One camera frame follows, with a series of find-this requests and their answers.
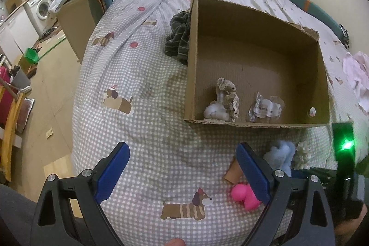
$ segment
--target bed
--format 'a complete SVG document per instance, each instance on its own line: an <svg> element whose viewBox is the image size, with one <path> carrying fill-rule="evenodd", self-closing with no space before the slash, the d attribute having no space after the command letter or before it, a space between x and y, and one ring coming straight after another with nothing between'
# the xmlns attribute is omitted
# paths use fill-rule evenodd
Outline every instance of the bed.
<svg viewBox="0 0 369 246"><path fill-rule="evenodd" d="M356 159L367 154L368 117L342 71L346 49L331 29L289 0L227 0L316 30L327 70L330 121L354 121ZM306 141L311 166L335 168L330 126L310 129L244 129L183 120L186 69L164 54L173 15L190 0L114 0L90 37L73 107L73 165L92 168L119 141L131 158L103 210L125 245L164 245L174 237L188 246L241 245L263 210L245 210L230 199L223 175L238 143L259 155L275 139ZM108 91L125 108L109 108ZM186 218L196 192L212 198L200 221ZM163 206L180 206L184 218L165 218ZM287 229L286 211L277 235Z"/></svg>

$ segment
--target green basket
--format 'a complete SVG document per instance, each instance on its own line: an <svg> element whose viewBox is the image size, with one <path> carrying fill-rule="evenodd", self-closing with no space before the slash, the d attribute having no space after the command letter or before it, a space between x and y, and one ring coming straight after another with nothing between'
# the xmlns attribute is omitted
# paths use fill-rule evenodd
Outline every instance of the green basket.
<svg viewBox="0 0 369 246"><path fill-rule="evenodd" d="M27 48L23 56L31 64L37 64L39 61L37 52L32 48Z"/></svg>

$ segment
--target gray fabric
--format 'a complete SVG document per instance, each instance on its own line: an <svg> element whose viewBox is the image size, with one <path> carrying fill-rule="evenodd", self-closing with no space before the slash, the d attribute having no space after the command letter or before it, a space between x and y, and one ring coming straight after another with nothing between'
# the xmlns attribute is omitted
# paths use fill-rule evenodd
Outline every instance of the gray fabric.
<svg viewBox="0 0 369 246"><path fill-rule="evenodd" d="M30 244L36 203L0 184L0 216L22 246Z"/></svg>
<svg viewBox="0 0 369 246"><path fill-rule="evenodd" d="M190 38L191 14L180 12L170 20L172 33L167 37L164 52L167 56L177 56L187 64L188 41Z"/></svg>
<svg viewBox="0 0 369 246"><path fill-rule="evenodd" d="M25 198L13 189L0 184L0 220L2 219L5 222L6 227L21 246L29 246L30 244L35 210L35 202ZM75 224L83 245L94 246L95 244L91 239L84 220L75 218ZM1 234L0 224L0 245L2 245Z"/></svg>

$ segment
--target cardboard box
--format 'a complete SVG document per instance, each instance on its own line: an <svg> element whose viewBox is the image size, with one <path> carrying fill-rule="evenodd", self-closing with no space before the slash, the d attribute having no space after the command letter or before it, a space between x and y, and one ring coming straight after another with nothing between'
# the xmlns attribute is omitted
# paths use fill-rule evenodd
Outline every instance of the cardboard box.
<svg viewBox="0 0 369 246"><path fill-rule="evenodd" d="M317 32L262 11L222 0L191 0L184 119L241 127L329 124L327 76L318 41ZM217 98L220 77L236 86L240 105L235 122L204 120L205 108ZM249 122L257 92L284 101L279 120Z"/></svg>
<svg viewBox="0 0 369 246"><path fill-rule="evenodd" d="M5 2L5 6L9 14L13 12L16 8L18 8L21 4L22 0L6 0Z"/></svg>
<svg viewBox="0 0 369 246"><path fill-rule="evenodd" d="M27 61L27 59L23 56L23 54L20 54L14 61L12 66L18 65L21 67L23 72L25 74L28 74L29 69L31 68L32 64Z"/></svg>

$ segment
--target dark clothing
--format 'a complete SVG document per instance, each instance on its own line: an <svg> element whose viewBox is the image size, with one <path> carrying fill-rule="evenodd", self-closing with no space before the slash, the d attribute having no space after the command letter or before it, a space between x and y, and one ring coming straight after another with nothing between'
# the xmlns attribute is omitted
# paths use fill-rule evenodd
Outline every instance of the dark clothing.
<svg viewBox="0 0 369 246"><path fill-rule="evenodd" d="M164 52L167 56L176 56L187 65L188 42L190 38L191 14L180 12L170 20L172 33L167 37Z"/></svg>

